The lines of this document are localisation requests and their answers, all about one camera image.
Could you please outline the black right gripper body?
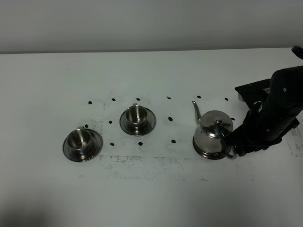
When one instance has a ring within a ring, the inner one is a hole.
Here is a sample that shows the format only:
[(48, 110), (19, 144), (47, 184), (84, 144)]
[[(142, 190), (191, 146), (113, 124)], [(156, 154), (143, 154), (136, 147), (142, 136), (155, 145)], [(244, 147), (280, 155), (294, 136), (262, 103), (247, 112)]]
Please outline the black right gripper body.
[(267, 79), (235, 88), (249, 107), (240, 126), (246, 136), (245, 145), (235, 146), (240, 157), (280, 143), (299, 125), (299, 93), (295, 86), (295, 82)]

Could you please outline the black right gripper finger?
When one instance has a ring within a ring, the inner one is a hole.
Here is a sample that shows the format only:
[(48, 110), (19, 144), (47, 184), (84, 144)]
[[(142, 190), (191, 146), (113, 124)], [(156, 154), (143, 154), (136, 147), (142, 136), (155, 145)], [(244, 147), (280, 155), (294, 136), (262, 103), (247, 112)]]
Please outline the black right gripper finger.
[(223, 147), (230, 146), (244, 146), (246, 142), (246, 136), (244, 129), (238, 127), (235, 131), (229, 132), (227, 129), (222, 131), (223, 138), (221, 139), (221, 145)]

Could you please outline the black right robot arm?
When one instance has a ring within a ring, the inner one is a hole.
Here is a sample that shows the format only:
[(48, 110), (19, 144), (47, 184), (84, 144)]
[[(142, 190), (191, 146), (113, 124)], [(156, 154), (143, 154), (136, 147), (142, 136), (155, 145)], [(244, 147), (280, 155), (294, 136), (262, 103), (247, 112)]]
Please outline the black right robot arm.
[(290, 67), (275, 71), (270, 79), (236, 87), (249, 107), (237, 129), (221, 140), (223, 153), (244, 156), (266, 150), (299, 125), (297, 115), (303, 109), (303, 68)]

